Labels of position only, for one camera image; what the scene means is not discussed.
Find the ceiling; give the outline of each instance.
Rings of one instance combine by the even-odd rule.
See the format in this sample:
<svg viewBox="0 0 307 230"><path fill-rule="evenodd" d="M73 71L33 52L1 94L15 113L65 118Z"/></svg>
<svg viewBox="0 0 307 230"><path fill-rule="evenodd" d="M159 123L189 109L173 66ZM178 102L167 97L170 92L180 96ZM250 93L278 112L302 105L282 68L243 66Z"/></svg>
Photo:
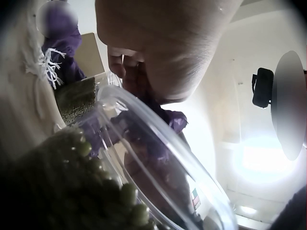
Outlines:
<svg viewBox="0 0 307 230"><path fill-rule="evenodd" d="M217 180L236 214L247 217L242 221L253 220L254 227L249 228L265 229L268 225L263 223L270 224L306 183L306 150L302 149L299 158L288 164L287 171L274 176L242 167L243 147L245 141L251 140L258 149L271 146L267 155L255 151L253 161L259 160L259 155L263 156L260 164L269 168L285 163L281 160L282 151L274 155L273 161L270 159L280 145L270 108L263 110L252 104L251 78L260 67L275 72L282 55L290 50L299 55L306 68L306 27L298 26L295 12L276 1L243 5L234 18L220 40L201 87L215 137ZM257 212L248 214L240 206Z"/></svg>

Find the purple fabric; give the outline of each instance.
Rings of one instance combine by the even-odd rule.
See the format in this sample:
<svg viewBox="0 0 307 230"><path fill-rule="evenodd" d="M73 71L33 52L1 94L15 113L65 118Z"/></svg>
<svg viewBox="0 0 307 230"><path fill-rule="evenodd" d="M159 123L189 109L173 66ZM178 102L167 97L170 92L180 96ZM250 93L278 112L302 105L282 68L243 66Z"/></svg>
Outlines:
<svg viewBox="0 0 307 230"><path fill-rule="evenodd" d="M186 116L182 112L164 110L152 98L143 98L146 103L157 115L159 115L177 134L180 133L188 124ZM123 111L117 117L111 118L111 123L121 136L128 137L130 141L140 141L146 145L147 152L151 156L157 157L158 160L167 160L169 158L169 150L161 142L161 140L148 128L137 114L132 111ZM118 136L111 128L107 131L110 143L119 142Z"/></svg>
<svg viewBox="0 0 307 230"><path fill-rule="evenodd" d="M60 69L56 69L58 77L64 84L70 84L85 78L74 59L75 50L81 45L82 37L71 16L61 7L50 7L46 12L47 34L42 51L45 53L48 48L54 48L66 53L65 58L53 52L51 61L61 63Z"/></svg>

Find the transparent bowl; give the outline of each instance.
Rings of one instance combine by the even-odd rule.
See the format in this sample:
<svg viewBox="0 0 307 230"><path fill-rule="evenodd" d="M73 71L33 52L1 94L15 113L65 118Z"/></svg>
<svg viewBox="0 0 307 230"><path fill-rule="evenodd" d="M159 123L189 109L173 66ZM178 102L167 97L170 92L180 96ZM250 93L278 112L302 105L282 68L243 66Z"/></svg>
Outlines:
<svg viewBox="0 0 307 230"><path fill-rule="evenodd" d="M99 87L90 111L55 136L81 130L91 144L85 158L98 158L118 186L134 184L138 202L164 229L237 229L225 192L178 135L135 96L102 80L95 77Z"/></svg>

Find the person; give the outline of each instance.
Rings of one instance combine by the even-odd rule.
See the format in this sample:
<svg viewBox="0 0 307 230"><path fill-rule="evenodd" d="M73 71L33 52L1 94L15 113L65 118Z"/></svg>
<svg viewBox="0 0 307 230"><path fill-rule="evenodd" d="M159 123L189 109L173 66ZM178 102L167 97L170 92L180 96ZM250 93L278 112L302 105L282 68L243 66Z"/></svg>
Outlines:
<svg viewBox="0 0 307 230"><path fill-rule="evenodd" d="M2 26L15 2L6 1L2 7ZM135 95L145 88L161 104L185 100L199 84L241 2L97 0L97 32L108 45L111 71L123 78L124 87ZM1 181L10 184L6 178ZM17 189L3 186L3 192L6 200L16 201L4 207L7 214L16 213L15 207L20 206Z"/></svg>

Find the white wall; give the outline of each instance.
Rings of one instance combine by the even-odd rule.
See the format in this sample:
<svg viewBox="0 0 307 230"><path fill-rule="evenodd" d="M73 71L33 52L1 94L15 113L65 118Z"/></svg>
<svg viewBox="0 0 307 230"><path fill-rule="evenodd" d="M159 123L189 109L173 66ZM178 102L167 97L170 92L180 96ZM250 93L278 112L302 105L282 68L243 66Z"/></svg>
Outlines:
<svg viewBox="0 0 307 230"><path fill-rule="evenodd" d="M229 146L240 141L240 127L242 142L260 136L276 140L270 107L263 110L252 104L251 78L257 69L264 67L275 72L282 55L290 50L297 52L306 68L306 26L299 26L297 14L286 8L276 5L274 10L273 1L242 6L220 40L210 64L220 83L223 103L223 117L219 120L224 129L221 141L228 142L227 148L221 144L216 146L217 179L237 207L258 210L254 215L247 215L237 208L237 214L267 223L272 222L293 193L306 184L306 151L302 150L294 169L283 176L269 181L262 175L258 181L251 181L234 164L238 154L235 148L239 145Z"/></svg>
<svg viewBox="0 0 307 230"><path fill-rule="evenodd" d="M98 47L98 50L99 50L99 54L100 54L100 58L101 58L101 61L102 61L103 68L104 68L105 72L109 72L110 68L109 68L109 64L108 64L107 45L102 43L102 41L100 41L97 33L95 33L95 38L96 38L97 47Z"/></svg>
<svg viewBox="0 0 307 230"><path fill-rule="evenodd" d="M96 33L95 0L68 0L67 2L78 15L80 33Z"/></svg>

